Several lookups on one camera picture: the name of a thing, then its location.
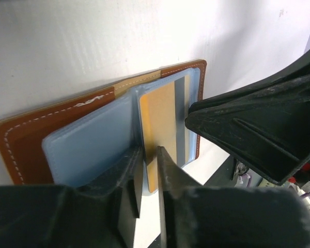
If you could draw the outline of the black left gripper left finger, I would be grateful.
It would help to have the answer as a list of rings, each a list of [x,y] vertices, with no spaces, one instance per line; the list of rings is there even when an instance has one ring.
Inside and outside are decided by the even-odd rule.
[[[0,186],[0,247],[132,247],[143,165],[133,147],[78,188]]]

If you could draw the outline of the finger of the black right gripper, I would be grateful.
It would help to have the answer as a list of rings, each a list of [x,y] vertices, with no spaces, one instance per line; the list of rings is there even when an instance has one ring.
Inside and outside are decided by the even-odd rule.
[[[280,185],[310,181],[310,50],[280,72],[194,103],[186,127]]]

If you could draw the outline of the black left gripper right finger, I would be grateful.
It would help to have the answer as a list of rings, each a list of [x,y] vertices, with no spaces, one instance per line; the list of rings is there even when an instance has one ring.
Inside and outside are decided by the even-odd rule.
[[[310,247],[310,212],[282,188],[206,187],[157,147],[162,247]]]

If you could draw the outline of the brown leather card holder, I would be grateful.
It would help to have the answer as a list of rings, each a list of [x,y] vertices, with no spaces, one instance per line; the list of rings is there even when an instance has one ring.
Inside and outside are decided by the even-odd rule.
[[[192,73],[198,76],[196,102],[206,66],[200,59],[163,68],[0,120],[0,153],[13,183],[87,184],[130,147],[144,149],[138,100],[148,84]]]

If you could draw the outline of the gold card with stripe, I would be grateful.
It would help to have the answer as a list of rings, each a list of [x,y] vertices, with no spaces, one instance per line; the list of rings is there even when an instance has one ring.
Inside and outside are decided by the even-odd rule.
[[[198,156],[197,135],[184,123],[190,105],[197,99],[197,87],[198,76],[192,73],[172,75],[148,84],[138,100],[150,193],[158,189],[158,146],[165,147],[180,167]]]

